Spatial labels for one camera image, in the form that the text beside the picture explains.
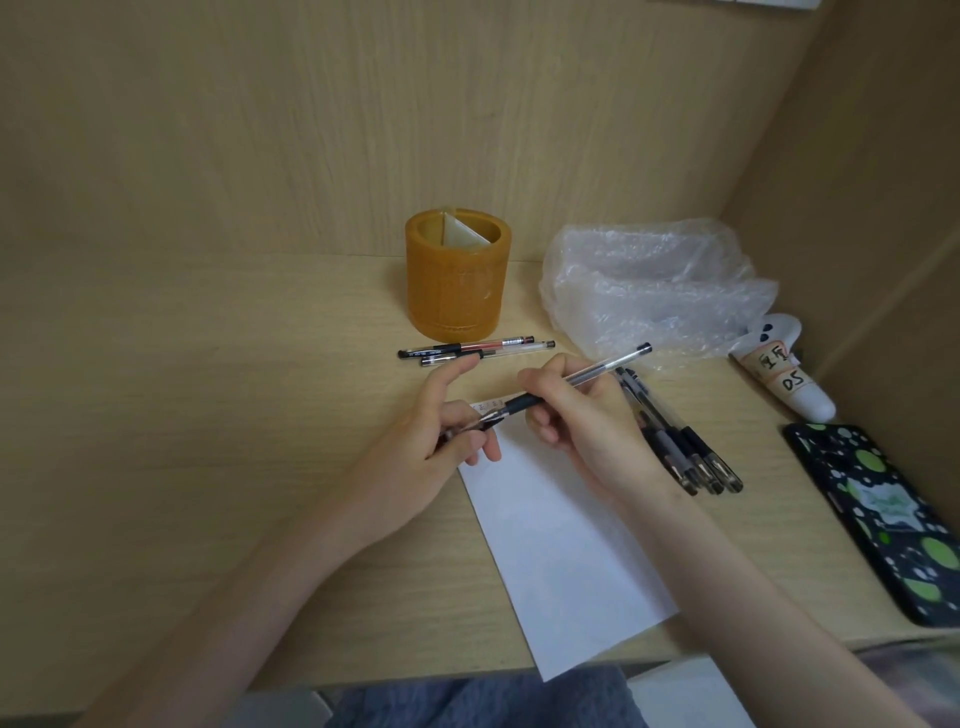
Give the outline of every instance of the wood grain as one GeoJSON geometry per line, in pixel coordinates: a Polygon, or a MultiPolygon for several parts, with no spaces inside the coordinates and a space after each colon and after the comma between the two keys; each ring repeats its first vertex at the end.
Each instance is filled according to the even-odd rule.
{"type": "Polygon", "coordinates": [[[804,365],[960,532],[960,5],[843,0],[724,213],[804,365]]]}
{"type": "MultiPolygon", "coordinates": [[[[540,266],[513,263],[497,334],[549,335],[540,266]]],[[[335,480],[424,372],[400,258],[73,251],[0,278],[0,716],[80,710],[271,527],[335,480]]],[[[453,397],[516,390],[492,359],[453,397]]],[[[911,625],[726,360],[652,377],[737,469],[700,502],[849,643],[911,625]]],[[[682,619],[605,659],[696,651],[682,619]]],[[[324,584],[257,685],[331,685],[532,665],[459,477],[324,584]]]]}
{"type": "Polygon", "coordinates": [[[724,212],[780,281],[778,309],[803,320],[814,376],[949,252],[957,88],[960,5],[842,0],[724,212]]]}
{"type": "Polygon", "coordinates": [[[455,205],[539,260],[565,223],[719,213],[826,12],[14,0],[0,210],[28,247],[402,255],[455,205]]]}
{"type": "Polygon", "coordinates": [[[824,379],[960,533],[960,250],[867,334],[824,379]]]}

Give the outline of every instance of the pen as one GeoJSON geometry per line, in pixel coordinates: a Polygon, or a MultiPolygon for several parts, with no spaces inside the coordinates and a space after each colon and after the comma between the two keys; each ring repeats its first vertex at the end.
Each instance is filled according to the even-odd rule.
{"type": "Polygon", "coordinates": [[[434,356],[440,353],[476,352],[483,349],[513,347],[518,344],[533,344],[534,340],[533,336],[514,336],[509,339],[477,341],[472,344],[437,344],[436,346],[424,347],[423,349],[401,349],[396,355],[401,359],[415,359],[418,356],[434,356]]]}
{"type": "Polygon", "coordinates": [[[681,470],[678,463],[670,455],[667,447],[664,445],[663,439],[657,437],[657,430],[650,425],[650,422],[642,413],[635,415],[636,424],[640,428],[640,434],[643,435],[643,439],[647,441],[647,445],[650,446],[650,449],[657,456],[657,459],[660,463],[666,468],[666,471],[673,475],[673,479],[676,480],[680,487],[687,491],[690,495],[697,495],[697,486],[686,476],[685,473],[681,470]]]}
{"type": "Polygon", "coordinates": [[[695,482],[699,487],[706,489],[709,493],[715,496],[723,493],[723,485],[707,463],[704,462],[704,459],[697,453],[693,446],[687,442],[682,433],[670,423],[670,420],[657,409],[657,406],[649,397],[649,392],[643,385],[640,384],[638,380],[629,376],[627,371],[628,370],[624,370],[622,367],[616,370],[620,384],[624,387],[625,391],[632,396],[632,399],[639,404],[640,409],[649,415],[657,431],[663,432],[663,436],[680,450],[684,458],[684,462],[678,463],[681,466],[681,470],[684,471],[690,480],[695,482]]]}
{"type": "MultiPolygon", "coordinates": [[[[640,377],[636,375],[636,372],[632,369],[624,370],[629,376],[629,380],[632,381],[638,390],[640,390],[643,396],[653,404],[652,397],[653,393],[650,389],[640,381],[640,377]]],[[[709,466],[709,469],[715,474],[715,479],[721,483],[727,490],[731,493],[739,493],[743,490],[743,481],[740,480],[739,476],[733,471],[733,469],[724,462],[716,452],[714,452],[706,442],[704,442],[700,435],[698,435],[693,427],[687,425],[680,417],[677,416],[676,412],[664,407],[662,402],[660,403],[660,409],[658,410],[660,418],[664,420],[666,424],[672,427],[674,430],[679,431],[680,435],[683,437],[685,442],[689,447],[693,448],[697,455],[709,466]],[[669,412],[669,418],[663,417],[662,411],[669,412]]]]}
{"type": "Polygon", "coordinates": [[[472,353],[480,354],[481,359],[488,359],[491,356],[509,356],[515,353],[541,352],[544,349],[553,349],[556,346],[556,341],[535,341],[533,344],[518,344],[515,347],[506,347],[504,349],[477,349],[473,352],[438,353],[432,356],[425,356],[420,360],[420,365],[422,367],[432,367],[436,364],[443,364],[445,361],[452,361],[459,356],[469,356],[472,353]]]}
{"type": "MultiPolygon", "coordinates": [[[[617,367],[616,374],[620,381],[620,387],[626,392],[630,399],[635,401],[639,406],[640,432],[643,433],[647,442],[655,440],[660,443],[662,449],[670,456],[671,462],[676,465],[677,469],[683,474],[684,480],[694,486],[694,490],[703,488],[714,495],[722,493],[723,487],[719,482],[716,482],[716,478],[713,477],[713,473],[710,472],[709,468],[704,465],[703,460],[700,460],[696,453],[692,452],[686,445],[680,433],[671,431],[669,425],[664,421],[660,413],[657,412],[656,408],[648,406],[642,394],[640,397],[637,395],[635,391],[636,385],[628,381],[627,375],[624,373],[622,367],[617,367]],[[709,478],[704,477],[703,470],[707,471],[709,478]]],[[[679,482],[684,486],[684,490],[687,490],[684,482],[682,480],[679,482]]]]}
{"type": "MultiPolygon", "coordinates": [[[[621,356],[615,356],[607,359],[606,361],[601,361],[597,364],[588,366],[586,369],[581,369],[579,372],[574,372],[570,376],[565,376],[564,381],[573,387],[580,386],[581,384],[587,383],[591,379],[596,379],[598,376],[606,374],[607,372],[612,372],[617,367],[627,364],[639,356],[650,353],[653,349],[654,348],[649,342],[646,344],[640,344],[640,346],[630,353],[625,353],[621,356]]],[[[532,395],[529,392],[526,392],[522,395],[517,395],[516,397],[505,401],[503,406],[499,409],[491,410],[472,425],[467,425],[466,427],[458,429],[456,432],[448,431],[445,433],[445,435],[447,437],[452,437],[454,434],[459,434],[469,429],[488,430],[510,415],[515,415],[517,412],[522,412],[523,410],[528,409],[535,404],[540,404],[542,401],[542,397],[532,395]]]]}

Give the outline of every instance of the hand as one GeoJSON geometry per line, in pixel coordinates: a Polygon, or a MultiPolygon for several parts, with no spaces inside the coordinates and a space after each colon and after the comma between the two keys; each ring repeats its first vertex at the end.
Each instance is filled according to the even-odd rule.
{"type": "Polygon", "coordinates": [[[560,353],[542,369],[520,371],[520,385],[546,400],[527,410],[527,424],[544,443],[565,451],[593,492],[616,506],[625,505],[643,483],[673,486],[612,375],[599,376],[580,390],[563,380],[589,365],[560,353]]]}
{"type": "Polygon", "coordinates": [[[479,450],[493,461],[500,459],[492,429],[462,432],[437,449],[443,430],[480,419],[465,401],[444,401],[447,386],[479,361],[479,356],[461,356],[431,372],[413,409],[347,472],[348,511],[360,547],[386,538],[413,519],[437,496],[457,466],[476,465],[479,450]]]}

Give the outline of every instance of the wooden desk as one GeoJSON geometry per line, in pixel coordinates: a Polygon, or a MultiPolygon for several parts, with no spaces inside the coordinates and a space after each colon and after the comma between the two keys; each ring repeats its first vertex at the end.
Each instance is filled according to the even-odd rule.
{"type": "MultiPolygon", "coordinates": [[[[0,279],[0,715],[80,710],[275,523],[337,477],[424,377],[397,349],[403,261],[47,255],[0,279]]],[[[498,333],[551,335],[540,266],[511,266],[498,333]]],[[[483,362],[452,395],[516,389],[483,362]]],[[[746,482],[699,498],[847,643],[931,634],[872,576],[726,360],[655,378],[746,482]]],[[[334,575],[257,680],[342,684],[530,667],[459,476],[334,575]]],[[[612,650],[696,649],[672,619],[612,650]]]]}

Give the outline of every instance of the phone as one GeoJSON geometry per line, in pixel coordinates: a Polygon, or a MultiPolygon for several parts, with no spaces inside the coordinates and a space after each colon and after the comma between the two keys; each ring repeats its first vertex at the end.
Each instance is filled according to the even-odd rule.
{"type": "Polygon", "coordinates": [[[804,424],[782,435],[907,617],[960,626],[960,541],[867,433],[804,424]]]}

